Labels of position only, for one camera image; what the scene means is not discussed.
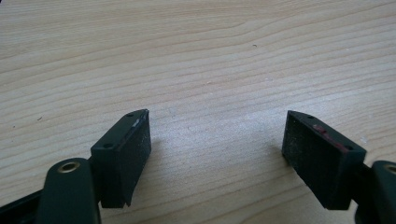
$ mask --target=black plastic part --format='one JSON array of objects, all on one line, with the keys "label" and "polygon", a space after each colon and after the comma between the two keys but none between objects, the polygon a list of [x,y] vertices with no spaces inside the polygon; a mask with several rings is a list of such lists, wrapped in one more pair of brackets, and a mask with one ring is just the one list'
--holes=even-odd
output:
[{"label": "black plastic part", "polygon": [[289,111],[282,153],[325,208],[348,209],[350,177],[361,168],[366,150],[321,120]]},{"label": "black plastic part", "polygon": [[49,169],[35,223],[101,223],[87,160],[69,159]]},{"label": "black plastic part", "polygon": [[0,222],[15,224],[34,223],[40,196],[41,190],[4,205],[0,209]]},{"label": "black plastic part", "polygon": [[373,166],[372,195],[382,224],[396,223],[396,163],[376,161]]},{"label": "black plastic part", "polygon": [[102,207],[131,205],[134,187],[150,152],[147,109],[123,116],[91,148],[90,162]]}]

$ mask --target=red mark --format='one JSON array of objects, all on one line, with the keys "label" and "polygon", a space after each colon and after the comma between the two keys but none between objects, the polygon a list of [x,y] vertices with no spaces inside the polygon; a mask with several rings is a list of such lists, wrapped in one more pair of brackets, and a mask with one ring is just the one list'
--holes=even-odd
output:
[{"label": "red mark", "polygon": [[347,153],[349,149],[347,149],[344,145],[341,143],[335,142],[330,135],[327,133],[326,129],[324,129],[322,126],[314,124],[312,126],[316,131],[322,134],[324,138],[330,143],[332,143],[335,147],[339,148],[343,153]]}]

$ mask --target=screw hole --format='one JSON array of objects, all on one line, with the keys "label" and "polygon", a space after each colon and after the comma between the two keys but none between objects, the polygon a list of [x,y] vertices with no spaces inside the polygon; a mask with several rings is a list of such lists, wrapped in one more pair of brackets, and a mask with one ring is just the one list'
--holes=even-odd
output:
[{"label": "screw hole", "polygon": [[396,175],[396,166],[394,166],[394,165],[386,165],[385,167],[388,169],[388,171],[390,171],[391,173]]},{"label": "screw hole", "polygon": [[353,147],[352,146],[345,146],[347,149],[349,149],[349,150],[353,150]]},{"label": "screw hole", "polygon": [[104,148],[111,148],[111,147],[113,147],[113,144],[107,143],[107,144],[104,144],[103,147]]},{"label": "screw hole", "polygon": [[62,166],[60,166],[58,169],[58,172],[61,174],[70,173],[70,172],[77,170],[78,167],[79,167],[78,162],[71,161],[71,162],[65,163]]}]

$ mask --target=metal ring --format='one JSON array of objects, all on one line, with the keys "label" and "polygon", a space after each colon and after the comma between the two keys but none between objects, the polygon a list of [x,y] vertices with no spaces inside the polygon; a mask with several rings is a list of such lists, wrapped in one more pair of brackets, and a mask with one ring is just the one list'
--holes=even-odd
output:
[{"label": "metal ring", "polygon": [[58,172],[61,174],[66,174],[66,173],[70,173],[70,172],[77,170],[78,167],[79,167],[79,162],[70,161],[70,162],[67,162],[67,163],[61,165],[58,168]]}]

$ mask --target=black mount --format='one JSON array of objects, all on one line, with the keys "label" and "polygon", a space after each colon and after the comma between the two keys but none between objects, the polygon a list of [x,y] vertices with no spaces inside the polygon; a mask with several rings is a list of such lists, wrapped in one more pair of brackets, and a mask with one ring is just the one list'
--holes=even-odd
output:
[{"label": "black mount", "polygon": [[313,116],[289,111],[282,154],[323,207],[358,205],[356,223],[396,223],[396,163],[363,163],[366,150]]},{"label": "black mount", "polygon": [[131,205],[151,141],[149,111],[123,116],[91,148],[88,159],[53,165],[44,188],[0,208],[2,223],[101,223],[104,208]]}]

